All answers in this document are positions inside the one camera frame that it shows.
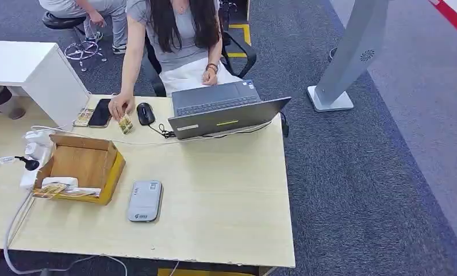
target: red stripe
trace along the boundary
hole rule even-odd
[[[437,5],[434,6],[457,29],[457,12],[448,6],[444,1],[440,1]]]

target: computer mouse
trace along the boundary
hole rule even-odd
[[[137,114],[139,115],[139,122],[141,125],[150,125],[155,121],[152,107],[146,102],[141,102],[137,105]]]

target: shoe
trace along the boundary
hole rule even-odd
[[[103,39],[103,33],[102,32],[96,32],[94,37],[91,37],[91,38],[87,37],[86,41],[98,43],[98,41],[100,41],[102,39]]]
[[[123,55],[126,52],[126,44],[120,46],[112,45],[112,50],[115,55]]]

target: laptop lid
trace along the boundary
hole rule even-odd
[[[291,97],[251,103],[235,108],[169,118],[179,140],[229,131],[271,121],[291,100]]]

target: speaker grille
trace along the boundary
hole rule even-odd
[[[366,50],[365,52],[363,52],[360,56],[360,61],[361,62],[367,62],[369,61],[371,58],[373,58],[375,55],[375,51],[374,50]]]

